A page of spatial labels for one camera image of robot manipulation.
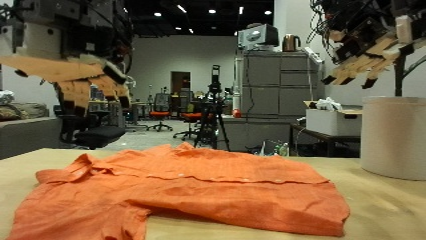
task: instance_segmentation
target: computer monitor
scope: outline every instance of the computer monitor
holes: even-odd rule
[[[264,50],[280,46],[278,29],[269,24],[238,31],[238,48]]]

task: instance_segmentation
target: white cylinder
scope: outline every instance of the white cylinder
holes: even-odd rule
[[[234,109],[241,109],[240,108],[240,101],[241,101],[241,96],[240,96],[240,93],[234,93],[234,96],[233,96],[233,110]]]
[[[426,180],[426,99],[363,99],[361,167],[387,177]]]

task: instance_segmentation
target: ceiling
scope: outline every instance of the ceiling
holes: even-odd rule
[[[252,23],[273,25],[274,0],[125,0],[125,8],[138,37],[234,36]]]

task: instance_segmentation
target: orange shirt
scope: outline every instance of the orange shirt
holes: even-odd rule
[[[148,215],[168,209],[330,236],[343,235],[349,216],[334,184],[307,164],[188,143],[104,159],[84,154],[65,169],[37,172],[37,179],[8,240],[144,239]]]

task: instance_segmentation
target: red chair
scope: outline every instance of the red chair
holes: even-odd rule
[[[172,115],[170,113],[170,94],[168,93],[157,93],[154,98],[154,107],[153,111],[149,112],[149,116],[160,120],[160,123],[149,126],[146,130],[149,131],[150,128],[156,129],[157,132],[161,131],[162,128],[173,131],[173,128],[169,125],[162,123],[165,118],[169,118]]]
[[[198,129],[193,129],[190,124],[192,123],[197,123],[200,120],[201,120],[201,112],[200,113],[182,113],[181,114],[181,117],[184,118],[184,121],[188,123],[189,125],[189,128],[188,128],[188,131],[184,131],[184,132],[180,132],[180,133],[176,133],[173,135],[173,138],[177,137],[177,135],[180,134],[184,134],[182,136],[182,141],[185,141],[186,137],[190,138],[192,135],[196,135],[198,134]]]

